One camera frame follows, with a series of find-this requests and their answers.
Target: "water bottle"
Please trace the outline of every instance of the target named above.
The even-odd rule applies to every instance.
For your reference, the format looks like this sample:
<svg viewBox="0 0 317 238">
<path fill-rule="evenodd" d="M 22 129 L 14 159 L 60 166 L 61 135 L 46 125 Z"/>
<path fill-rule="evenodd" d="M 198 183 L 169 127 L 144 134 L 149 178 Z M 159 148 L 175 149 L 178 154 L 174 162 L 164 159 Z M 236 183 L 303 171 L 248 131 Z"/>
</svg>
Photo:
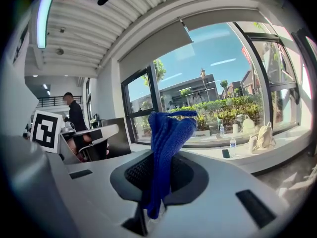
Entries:
<svg viewBox="0 0 317 238">
<path fill-rule="evenodd" d="M 236 147 L 236 139 L 232 137 L 230 140 L 230 148 L 235 148 L 235 147 Z"/>
<path fill-rule="evenodd" d="M 224 135 L 224 127 L 222 124 L 220 125 L 220 135 Z"/>
</svg>

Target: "beige backpack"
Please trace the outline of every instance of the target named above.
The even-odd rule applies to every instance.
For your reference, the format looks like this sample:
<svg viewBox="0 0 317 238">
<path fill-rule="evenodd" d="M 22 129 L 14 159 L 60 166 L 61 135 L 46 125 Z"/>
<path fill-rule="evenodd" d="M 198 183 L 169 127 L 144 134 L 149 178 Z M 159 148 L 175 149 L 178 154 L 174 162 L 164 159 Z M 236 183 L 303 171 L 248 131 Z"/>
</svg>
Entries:
<svg viewBox="0 0 317 238">
<path fill-rule="evenodd" d="M 272 124 L 269 121 L 267 123 L 267 126 L 262 126 L 259 130 L 258 140 L 257 140 L 257 148 L 267 148 L 271 145 L 271 143 L 275 140 L 273 138 L 273 130 L 272 130 Z"/>
<path fill-rule="evenodd" d="M 252 119 L 248 115 L 245 116 L 242 127 L 243 133 L 245 134 L 251 134 L 256 132 L 254 121 L 252 121 Z"/>
</svg>

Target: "black phone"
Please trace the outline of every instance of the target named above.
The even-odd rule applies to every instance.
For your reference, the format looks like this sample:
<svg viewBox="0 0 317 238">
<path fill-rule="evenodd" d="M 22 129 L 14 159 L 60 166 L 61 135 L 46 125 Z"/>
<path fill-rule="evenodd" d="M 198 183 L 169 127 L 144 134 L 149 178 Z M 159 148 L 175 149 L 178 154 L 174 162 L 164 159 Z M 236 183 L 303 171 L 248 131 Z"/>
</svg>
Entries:
<svg viewBox="0 0 317 238">
<path fill-rule="evenodd" d="M 229 154 L 229 151 L 228 151 L 228 149 L 223 149 L 222 150 L 222 155 L 223 155 L 223 157 L 224 158 L 230 158 L 230 154 Z"/>
</svg>

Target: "window shade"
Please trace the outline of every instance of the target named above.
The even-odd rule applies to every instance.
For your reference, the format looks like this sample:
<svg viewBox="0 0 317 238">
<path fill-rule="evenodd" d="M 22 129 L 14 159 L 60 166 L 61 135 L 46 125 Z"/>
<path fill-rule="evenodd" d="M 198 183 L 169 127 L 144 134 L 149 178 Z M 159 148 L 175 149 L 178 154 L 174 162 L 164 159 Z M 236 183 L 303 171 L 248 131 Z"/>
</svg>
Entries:
<svg viewBox="0 0 317 238">
<path fill-rule="evenodd" d="M 140 43 L 121 60 L 121 82 L 146 68 L 153 60 L 190 43 L 192 40 L 179 21 L 161 29 Z"/>
<path fill-rule="evenodd" d="M 267 23 L 264 17 L 257 10 L 250 9 L 213 10 L 183 19 L 183 22 L 189 31 L 203 26 L 232 21 L 253 21 Z"/>
</svg>

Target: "gray floor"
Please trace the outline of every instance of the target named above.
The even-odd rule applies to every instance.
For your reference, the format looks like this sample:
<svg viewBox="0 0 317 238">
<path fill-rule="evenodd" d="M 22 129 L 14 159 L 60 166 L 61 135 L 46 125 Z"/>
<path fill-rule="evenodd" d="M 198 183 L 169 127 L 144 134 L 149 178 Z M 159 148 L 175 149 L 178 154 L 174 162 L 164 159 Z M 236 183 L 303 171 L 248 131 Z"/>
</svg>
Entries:
<svg viewBox="0 0 317 238">
<path fill-rule="evenodd" d="M 317 156 L 303 152 L 290 163 L 267 174 L 256 176 L 286 199 L 290 205 L 301 202 L 311 188 L 313 179 L 307 178 L 317 164 Z"/>
</svg>

